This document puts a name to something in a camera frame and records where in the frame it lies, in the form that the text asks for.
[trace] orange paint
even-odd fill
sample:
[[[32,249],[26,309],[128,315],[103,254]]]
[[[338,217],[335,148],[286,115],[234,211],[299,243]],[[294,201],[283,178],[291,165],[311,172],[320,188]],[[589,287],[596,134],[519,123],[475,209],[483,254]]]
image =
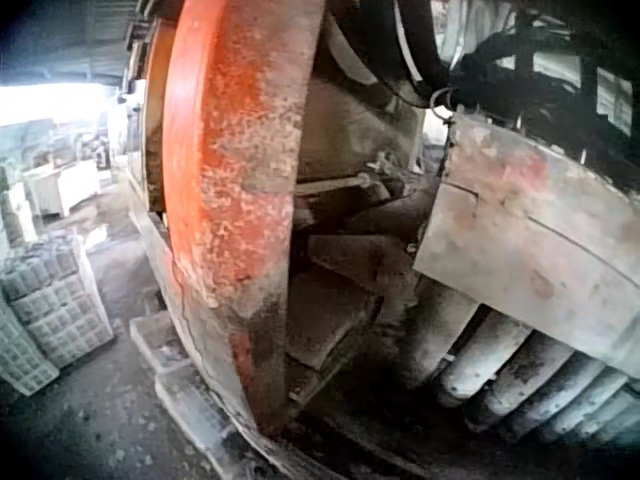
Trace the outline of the orange paint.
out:
[[[165,111],[172,248],[178,265],[218,297],[233,295],[239,282],[281,260],[291,228],[290,195],[244,188],[251,130],[270,111],[261,86],[270,43],[231,20],[250,8],[185,2]]]

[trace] gray metal panel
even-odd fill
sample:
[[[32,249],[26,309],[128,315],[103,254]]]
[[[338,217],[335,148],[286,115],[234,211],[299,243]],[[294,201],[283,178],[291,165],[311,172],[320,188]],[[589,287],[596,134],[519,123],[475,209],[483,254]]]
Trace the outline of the gray metal panel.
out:
[[[640,213],[509,130],[455,117],[414,268],[640,377]]]

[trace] stacked concrete blocks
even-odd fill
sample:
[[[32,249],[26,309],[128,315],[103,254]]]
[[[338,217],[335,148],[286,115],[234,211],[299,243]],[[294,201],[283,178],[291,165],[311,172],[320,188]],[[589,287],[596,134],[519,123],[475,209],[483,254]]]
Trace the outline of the stacked concrete blocks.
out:
[[[0,275],[9,304],[58,368],[113,338],[77,236],[52,234],[15,250]]]
[[[59,373],[38,350],[0,295],[0,377],[28,396]]]

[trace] dusty pipe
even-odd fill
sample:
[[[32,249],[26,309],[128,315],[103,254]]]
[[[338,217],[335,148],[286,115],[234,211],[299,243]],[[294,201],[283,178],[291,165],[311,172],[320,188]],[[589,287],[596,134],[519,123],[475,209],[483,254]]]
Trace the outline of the dusty pipe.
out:
[[[481,432],[498,423],[544,385],[573,353],[568,345],[534,332],[498,379],[471,402],[466,415],[469,428]]]
[[[367,173],[359,173],[355,177],[336,178],[333,180],[319,180],[317,182],[299,183],[295,187],[295,195],[298,197],[306,197],[309,195],[317,195],[319,193],[339,190],[341,188],[362,187],[367,188],[375,182]]]
[[[576,398],[605,368],[605,364],[576,352],[562,368],[500,426],[508,442],[517,442]]]
[[[417,290],[420,313],[402,353],[410,388],[433,376],[479,306],[473,298],[427,277],[420,279]]]
[[[618,390],[598,410],[580,422],[572,436],[581,441],[588,439],[634,403],[635,398],[629,392]]]
[[[590,443],[593,446],[600,446],[609,443],[616,438],[622,432],[631,428],[636,423],[640,422],[640,401],[636,401],[626,408],[620,415],[615,417],[590,439]]]
[[[620,390],[627,380],[629,377],[624,373],[607,367],[575,400],[540,428],[540,440],[553,442],[573,430]]]
[[[531,329],[511,317],[491,312],[438,377],[438,401],[456,407],[475,395],[526,340]]]

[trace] rust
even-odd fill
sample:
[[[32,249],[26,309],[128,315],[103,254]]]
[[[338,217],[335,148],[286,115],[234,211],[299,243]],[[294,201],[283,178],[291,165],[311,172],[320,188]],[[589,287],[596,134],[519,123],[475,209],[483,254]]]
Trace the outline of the rust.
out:
[[[543,300],[548,300],[556,294],[553,283],[537,270],[531,272],[531,287],[534,293]]]
[[[240,377],[240,383],[249,386],[253,378],[253,361],[251,359],[249,335],[244,332],[232,333],[229,335],[229,343],[231,344],[231,352],[236,364],[238,377]]]

